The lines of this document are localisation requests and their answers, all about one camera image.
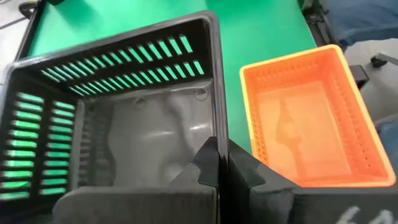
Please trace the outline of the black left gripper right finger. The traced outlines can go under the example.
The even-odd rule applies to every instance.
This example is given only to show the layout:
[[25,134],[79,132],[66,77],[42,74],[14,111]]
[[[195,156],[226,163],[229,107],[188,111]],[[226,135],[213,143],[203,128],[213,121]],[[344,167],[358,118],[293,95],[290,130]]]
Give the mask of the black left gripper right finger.
[[224,224],[398,224],[398,185],[300,187],[233,141],[222,203]]

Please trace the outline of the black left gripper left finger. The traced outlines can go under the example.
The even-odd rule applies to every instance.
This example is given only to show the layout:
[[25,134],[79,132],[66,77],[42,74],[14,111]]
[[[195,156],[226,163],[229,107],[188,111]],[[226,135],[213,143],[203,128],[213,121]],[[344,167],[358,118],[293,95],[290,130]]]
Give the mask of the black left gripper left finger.
[[55,224],[220,224],[220,155],[208,138],[163,187],[82,187],[60,198]]

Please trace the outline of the orange plastic basket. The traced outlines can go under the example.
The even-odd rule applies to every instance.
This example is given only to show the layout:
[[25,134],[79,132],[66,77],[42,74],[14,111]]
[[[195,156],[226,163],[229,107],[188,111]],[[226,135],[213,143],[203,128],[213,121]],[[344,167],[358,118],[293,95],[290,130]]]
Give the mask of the orange plastic basket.
[[337,45],[240,69],[251,152],[301,187],[390,187],[396,174]]

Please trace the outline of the black plastic basket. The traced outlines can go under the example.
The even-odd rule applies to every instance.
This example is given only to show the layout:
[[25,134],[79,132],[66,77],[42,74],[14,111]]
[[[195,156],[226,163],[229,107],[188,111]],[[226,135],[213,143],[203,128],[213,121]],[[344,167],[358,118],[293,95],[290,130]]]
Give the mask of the black plastic basket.
[[195,12],[18,60],[0,94],[0,223],[80,187],[167,185],[228,138],[220,27]]

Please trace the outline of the black office chair base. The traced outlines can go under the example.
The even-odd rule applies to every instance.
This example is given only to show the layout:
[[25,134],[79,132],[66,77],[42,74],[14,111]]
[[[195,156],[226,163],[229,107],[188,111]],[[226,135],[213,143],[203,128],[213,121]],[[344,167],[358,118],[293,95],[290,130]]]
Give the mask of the black office chair base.
[[[398,66],[398,58],[392,57],[384,53],[378,53],[370,59],[373,68],[381,68],[387,63]],[[369,76],[361,65],[350,65],[349,69],[354,77],[356,85],[361,89],[369,81]]]

